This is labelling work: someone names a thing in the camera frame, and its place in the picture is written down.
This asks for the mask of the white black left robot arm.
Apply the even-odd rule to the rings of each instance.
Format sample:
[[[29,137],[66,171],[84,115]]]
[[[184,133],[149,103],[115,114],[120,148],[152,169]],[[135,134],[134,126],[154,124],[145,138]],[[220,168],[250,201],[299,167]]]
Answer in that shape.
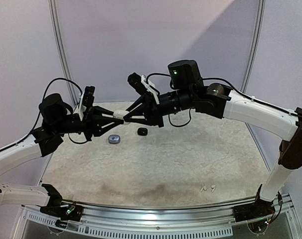
[[[83,94],[79,112],[73,113],[58,93],[43,99],[39,105],[42,125],[31,131],[26,139],[0,149],[0,176],[31,160],[52,154],[68,133],[83,133],[87,141],[99,137],[124,123],[127,111],[109,111],[92,105],[93,96]],[[66,211],[62,196],[49,184],[28,186],[0,181],[0,205],[23,204],[47,208],[55,216]]]

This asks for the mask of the black gold earbud charging case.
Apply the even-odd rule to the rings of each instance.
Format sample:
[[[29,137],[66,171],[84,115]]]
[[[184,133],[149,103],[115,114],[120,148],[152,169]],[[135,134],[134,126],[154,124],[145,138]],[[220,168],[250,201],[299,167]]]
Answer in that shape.
[[[137,130],[137,134],[140,136],[147,136],[148,134],[148,129],[145,127],[139,127]]]

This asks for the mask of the white earbud charging case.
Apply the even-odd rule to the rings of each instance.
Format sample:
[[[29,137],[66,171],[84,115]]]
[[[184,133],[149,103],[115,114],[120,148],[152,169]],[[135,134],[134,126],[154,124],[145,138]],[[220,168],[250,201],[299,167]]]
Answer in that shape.
[[[113,112],[113,117],[119,120],[123,120],[124,121],[124,125],[128,125],[130,124],[130,122],[127,122],[124,120],[124,116],[126,116],[129,113],[129,111],[126,110],[115,110]]]

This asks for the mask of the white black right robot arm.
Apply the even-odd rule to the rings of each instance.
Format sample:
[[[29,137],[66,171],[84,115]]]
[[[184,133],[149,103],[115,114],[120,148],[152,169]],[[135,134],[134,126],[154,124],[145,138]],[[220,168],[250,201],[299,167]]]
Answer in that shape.
[[[253,203],[235,206],[236,221],[264,217],[275,212],[273,201],[289,175],[302,167],[302,109],[286,110],[245,95],[230,83],[214,78],[205,86],[196,61],[169,64],[172,91],[160,94],[148,77],[131,74],[129,84],[140,97],[128,109],[125,122],[163,126],[163,117],[194,109],[218,119],[248,123],[281,138],[279,158]]]

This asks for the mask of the blue-grey earbud charging case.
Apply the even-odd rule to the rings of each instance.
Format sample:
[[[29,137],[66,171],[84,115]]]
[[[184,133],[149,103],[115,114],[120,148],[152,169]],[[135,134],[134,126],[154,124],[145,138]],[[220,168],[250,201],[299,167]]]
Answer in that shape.
[[[109,144],[118,144],[121,142],[121,137],[117,134],[111,134],[108,136],[108,143]]]

